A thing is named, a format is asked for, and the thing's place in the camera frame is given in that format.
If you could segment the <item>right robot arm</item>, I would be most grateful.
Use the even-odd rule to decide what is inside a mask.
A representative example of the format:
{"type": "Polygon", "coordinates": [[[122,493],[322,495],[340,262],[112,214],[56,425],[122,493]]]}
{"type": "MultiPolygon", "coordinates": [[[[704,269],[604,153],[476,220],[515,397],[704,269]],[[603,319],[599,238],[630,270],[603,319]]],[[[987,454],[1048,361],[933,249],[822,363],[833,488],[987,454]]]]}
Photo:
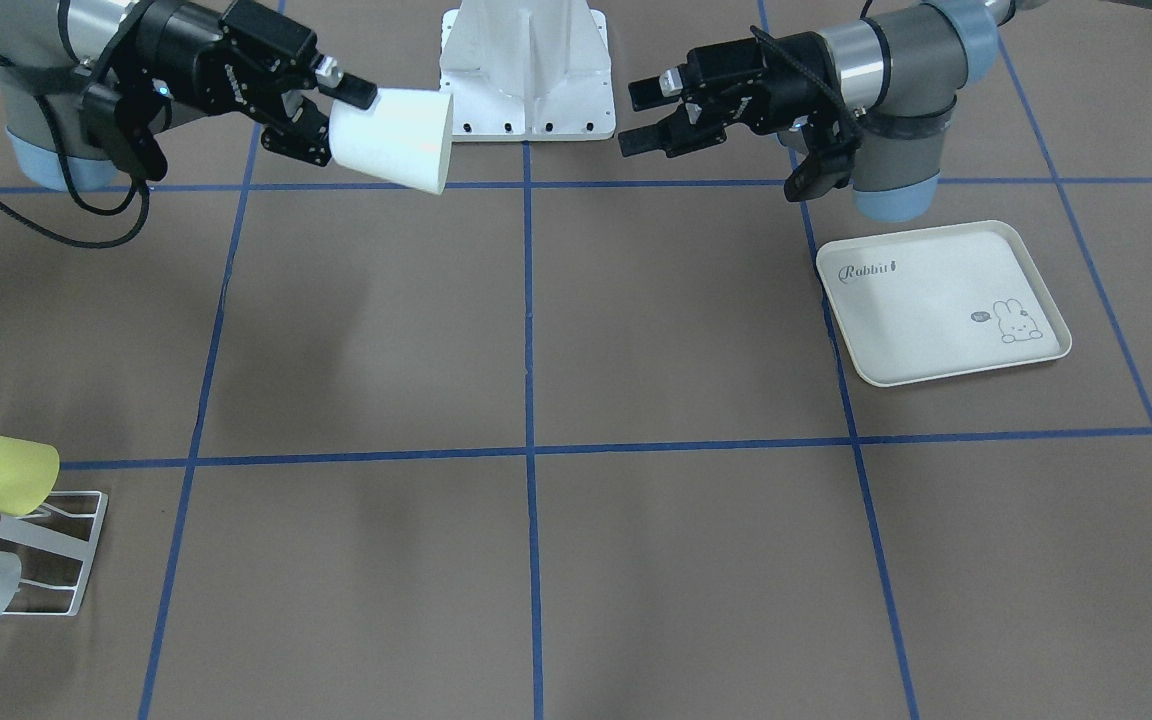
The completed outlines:
{"type": "Polygon", "coordinates": [[[247,115],[276,154],[323,167],[329,120],[312,91],[367,109],[378,88],[317,50],[317,36],[257,1],[0,1],[6,132],[24,176],[99,190],[157,182],[160,132],[247,115]]]}

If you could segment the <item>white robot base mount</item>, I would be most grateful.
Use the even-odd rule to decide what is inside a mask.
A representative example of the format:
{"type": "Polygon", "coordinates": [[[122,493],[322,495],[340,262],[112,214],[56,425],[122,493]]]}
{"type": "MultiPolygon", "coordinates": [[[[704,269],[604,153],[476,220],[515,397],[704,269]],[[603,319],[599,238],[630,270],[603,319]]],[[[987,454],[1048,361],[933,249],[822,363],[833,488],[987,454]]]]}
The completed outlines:
{"type": "Polygon", "coordinates": [[[608,141],[607,18],[585,1],[462,1],[440,22],[457,143],[608,141]]]}

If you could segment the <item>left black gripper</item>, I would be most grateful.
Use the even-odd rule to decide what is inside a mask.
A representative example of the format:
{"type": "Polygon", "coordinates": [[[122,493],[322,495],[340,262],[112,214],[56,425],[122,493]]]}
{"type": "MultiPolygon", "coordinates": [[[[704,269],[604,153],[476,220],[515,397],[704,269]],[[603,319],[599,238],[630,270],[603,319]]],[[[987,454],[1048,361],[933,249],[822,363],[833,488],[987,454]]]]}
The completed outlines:
{"type": "Polygon", "coordinates": [[[676,103],[682,108],[670,122],[617,132],[623,158],[657,151],[677,158],[717,146],[728,126],[773,135],[817,113],[823,124],[838,126],[841,141],[856,141],[861,149],[858,122],[841,111],[835,61],[814,32],[776,38],[759,31],[755,38],[695,47],[677,68],[631,82],[628,100],[634,111],[676,103]]]}

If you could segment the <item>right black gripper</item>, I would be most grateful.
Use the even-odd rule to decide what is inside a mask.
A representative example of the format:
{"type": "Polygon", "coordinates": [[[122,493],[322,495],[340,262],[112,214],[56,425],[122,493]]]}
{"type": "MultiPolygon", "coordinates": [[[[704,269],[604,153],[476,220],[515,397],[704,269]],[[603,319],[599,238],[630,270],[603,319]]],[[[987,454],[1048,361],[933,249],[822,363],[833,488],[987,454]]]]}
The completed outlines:
{"type": "Polygon", "coordinates": [[[99,55],[88,58],[84,88],[123,94],[154,88],[170,103],[157,136],[197,118],[238,113],[262,129],[262,147],[326,167],[329,119],[308,94],[319,91],[369,109],[379,88],[317,50],[317,36],[256,1],[215,12],[191,1],[131,1],[99,55]]]}

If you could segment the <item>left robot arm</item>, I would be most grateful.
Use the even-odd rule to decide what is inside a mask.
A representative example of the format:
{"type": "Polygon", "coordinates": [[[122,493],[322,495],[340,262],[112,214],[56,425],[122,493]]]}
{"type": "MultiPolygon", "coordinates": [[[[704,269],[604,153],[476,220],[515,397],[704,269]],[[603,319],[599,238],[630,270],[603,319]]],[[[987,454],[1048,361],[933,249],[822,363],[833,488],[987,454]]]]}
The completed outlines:
{"type": "Polygon", "coordinates": [[[1033,1],[916,1],[882,14],[774,37],[694,47],[628,86],[632,109],[669,108],[617,132],[626,158],[714,147],[732,126],[774,135],[799,154],[788,202],[847,188],[874,222],[909,222],[931,206],[957,94],[988,76],[1000,31],[1033,1]]]}

